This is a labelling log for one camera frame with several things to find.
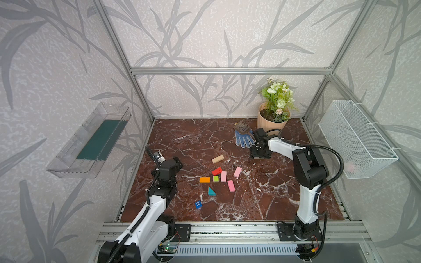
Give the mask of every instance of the leaf pattern wallpaper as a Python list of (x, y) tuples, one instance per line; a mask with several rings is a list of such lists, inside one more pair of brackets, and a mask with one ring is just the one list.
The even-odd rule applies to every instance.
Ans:
[[(92, 2), (0, 0), (0, 261), (86, 262), (151, 127)], [(99, 102), (132, 117), (95, 179), (45, 169)]]
[[(326, 67), (362, 2), (104, 0), (132, 67)], [(269, 77), (297, 88), (295, 117), (303, 116), (322, 79), (235, 74), (137, 79), (157, 117), (255, 117), (262, 100), (258, 91)]]
[[(418, 168), (420, 17), (419, 0), (378, 1), (336, 70)], [(327, 143), (318, 122), (333, 99), (343, 98), (329, 84), (306, 121), (317, 143)], [(342, 177), (336, 185), (352, 218), (364, 221), (384, 262), (419, 261), (421, 193), (396, 164), (369, 179)]]

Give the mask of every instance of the teal triangle block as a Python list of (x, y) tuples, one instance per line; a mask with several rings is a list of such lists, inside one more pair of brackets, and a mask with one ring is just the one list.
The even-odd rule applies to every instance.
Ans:
[(216, 196), (216, 194), (215, 194), (215, 192), (208, 186), (208, 195), (210, 196), (210, 197), (214, 197), (214, 196)]

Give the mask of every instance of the soil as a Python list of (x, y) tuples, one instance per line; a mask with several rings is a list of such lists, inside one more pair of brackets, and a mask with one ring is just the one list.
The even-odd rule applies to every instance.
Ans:
[(268, 120), (268, 121), (270, 121), (270, 122), (273, 122), (274, 121), (274, 119), (275, 119), (275, 117), (273, 117), (273, 114), (268, 114), (268, 116), (266, 116), (266, 112), (267, 112), (267, 110), (266, 109), (263, 109), (263, 110), (261, 110), (260, 111), (260, 115), (263, 117), (263, 118), (265, 118), (266, 120)]

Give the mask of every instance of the work glove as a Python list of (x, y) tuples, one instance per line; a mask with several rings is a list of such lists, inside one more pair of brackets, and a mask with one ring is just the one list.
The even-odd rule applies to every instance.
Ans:
[(250, 148), (252, 145), (255, 145), (253, 138), (248, 134), (241, 134), (234, 130), (235, 132), (235, 145), (241, 146), (241, 148)]

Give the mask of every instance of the potted plant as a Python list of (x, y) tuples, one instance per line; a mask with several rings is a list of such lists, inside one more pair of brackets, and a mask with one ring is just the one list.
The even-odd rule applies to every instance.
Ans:
[[(267, 99), (258, 109), (257, 128), (264, 131), (283, 129), (291, 118), (289, 109), (294, 106), (293, 91), (287, 82), (274, 82), (268, 79), (268, 86), (261, 90), (262, 96)], [(279, 131), (269, 132), (268, 135), (278, 134)]]

